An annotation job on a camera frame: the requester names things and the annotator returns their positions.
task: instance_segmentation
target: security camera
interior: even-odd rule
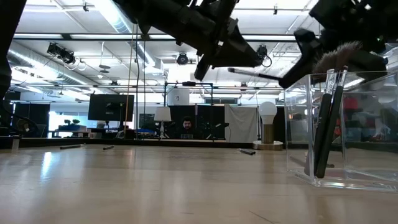
[[[189,62],[187,57],[187,53],[180,53],[180,56],[177,58],[177,64],[179,65],[186,65]]]

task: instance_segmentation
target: light bulb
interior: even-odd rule
[[[264,124],[273,124],[276,112],[276,106],[271,102],[263,102],[259,107],[259,114]]]

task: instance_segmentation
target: white curtain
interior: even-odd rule
[[[257,140],[257,108],[225,105],[225,129],[227,142],[252,143]]]

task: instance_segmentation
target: wooden base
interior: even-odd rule
[[[263,144],[261,141],[253,142],[253,149],[256,150],[281,151],[283,148],[284,144],[280,141],[274,141],[273,144]]]

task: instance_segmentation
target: transparent container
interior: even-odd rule
[[[380,78],[367,82],[372,77]],[[287,170],[316,187],[397,192],[397,79],[396,73],[347,73],[341,83],[344,91],[341,106],[337,106],[338,119],[330,122],[332,131],[323,134],[317,134],[319,121],[325,120],[319,115],[320,105],[325,93],[331,91],[334,96],[336,85],[326,88],[324,82],[320,84],[326,74],[307,75],[286,89]],[[326,141],[327,132],[333,136],[331,144],[319,147],[315,139],[321,136]],[[330,151],[327,163],[322,163],[325,148]],[[319,178],[320,164],[326,167],[323,178]]]

